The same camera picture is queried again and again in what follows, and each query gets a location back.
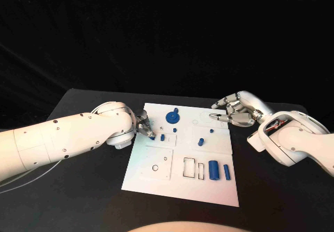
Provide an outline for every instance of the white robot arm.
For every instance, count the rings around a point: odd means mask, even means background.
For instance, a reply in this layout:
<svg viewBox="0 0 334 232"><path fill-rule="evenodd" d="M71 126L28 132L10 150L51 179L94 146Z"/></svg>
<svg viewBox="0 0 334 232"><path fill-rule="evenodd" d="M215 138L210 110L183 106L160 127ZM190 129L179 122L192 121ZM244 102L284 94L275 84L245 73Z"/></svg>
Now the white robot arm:
<svg viewBox="0 0 334 232"><path fill-rule="evenodd" d="M330 134L314 118L298 111L277 113L246 91L225 97L212 108L216 109L225 104L228 115L210 114L210 118L241 127L249 127L255 121L259 122L258 131L248 137L248 142L258 152L267 150L285 166L311 157L334 176L334 134Z"/></svg>
<svg viewBox="0 0 334 232"><path fill-rule="evenodd" d="M97 149L131 145L134 133L156 137L146 111L134 115L121 102L107 102L92 113L58 118L0 133L0 181L36 167Z"/></svg>

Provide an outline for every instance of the robotic hand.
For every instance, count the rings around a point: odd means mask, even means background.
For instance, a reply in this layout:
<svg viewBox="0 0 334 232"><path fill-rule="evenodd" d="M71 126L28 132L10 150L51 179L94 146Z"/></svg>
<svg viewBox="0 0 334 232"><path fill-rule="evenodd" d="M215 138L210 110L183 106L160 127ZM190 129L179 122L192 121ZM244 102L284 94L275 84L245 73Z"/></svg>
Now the robotic hand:
<svg viewBox="0 0 334 232"><path fill-rule="evenodd" d="M258 131L248 137L248 142L258 152L267 149L285 166L310 157L334 176L334 134L330 134L314 118L298 111L275 112L246 91L226 96L212 108L223 105L228 115L210 114L210 118L239 127L252 126L255 121L261 124Z"/></svg>
<svg viewBox="0 0 334 232"><path fill-rule="evenodd" d="M104 142L123 149L134 133L156 137L147 112L134 115L121 102L107 102L91 113L58 118L0 133L0 181L97 149Z"/></svg>

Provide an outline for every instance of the black curtain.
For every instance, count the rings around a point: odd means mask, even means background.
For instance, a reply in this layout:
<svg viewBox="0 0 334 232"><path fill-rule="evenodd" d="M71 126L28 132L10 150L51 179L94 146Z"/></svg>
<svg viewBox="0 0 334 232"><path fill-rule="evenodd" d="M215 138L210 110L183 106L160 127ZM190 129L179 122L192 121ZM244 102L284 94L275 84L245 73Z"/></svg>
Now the black curtain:
<svg viewBox="0 0 334 232"><path fill-rule="evenodd" d="M280 3L0 2L0 128L71 88L304 105L333 130L333 16Z"/></svg>

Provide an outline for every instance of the white board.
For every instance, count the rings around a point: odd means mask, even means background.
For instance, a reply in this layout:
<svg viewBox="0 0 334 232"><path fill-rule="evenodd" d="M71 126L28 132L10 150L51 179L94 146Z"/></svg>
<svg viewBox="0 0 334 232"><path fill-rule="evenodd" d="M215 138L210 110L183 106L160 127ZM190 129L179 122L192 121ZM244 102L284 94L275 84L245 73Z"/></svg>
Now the white board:
<svg viewBox="0 0 334 232"><path fill-rule="evenodd" d="M180 121L170 124L166 115L174 108ZM144 109L159 136L150 140L137 134L123 190L239 207L231 131L226 123L209 118L210 113L226 114L226 111L151 103L146 103ZM166 135L164 141L160 140L161 134ZM203 146L197 145L199 138L205 138ZM195 159L195 178L185 177L185 158ZM210 160L219 163L221 180L209 179ZM231 180L225 177L225 164L229 165Z"/></svg>

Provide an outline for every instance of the black table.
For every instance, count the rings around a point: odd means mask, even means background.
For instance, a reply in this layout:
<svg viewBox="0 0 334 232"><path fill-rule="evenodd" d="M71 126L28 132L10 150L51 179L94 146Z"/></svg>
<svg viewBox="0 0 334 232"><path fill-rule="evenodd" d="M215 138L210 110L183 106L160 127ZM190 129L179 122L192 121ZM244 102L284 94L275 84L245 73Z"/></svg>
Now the black table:
<svg viewBox="0 0 334 232"><path fill-rule="evenodd" d="M107 101L124 102L133 110L144 103L209 108L216 99L172 97L72 89L51 119L91 110ZM274 104L275 110L305 108ZM123 191L133 146L101 148L62 161L32 184L0 195L2 232L117 231L166 221L202 221L251 231L334 231L334 179L317 163L304 159L281 165L246 142L257 126L229 126L241 207ZM41 167L16 184L42 174Z"/></svg>

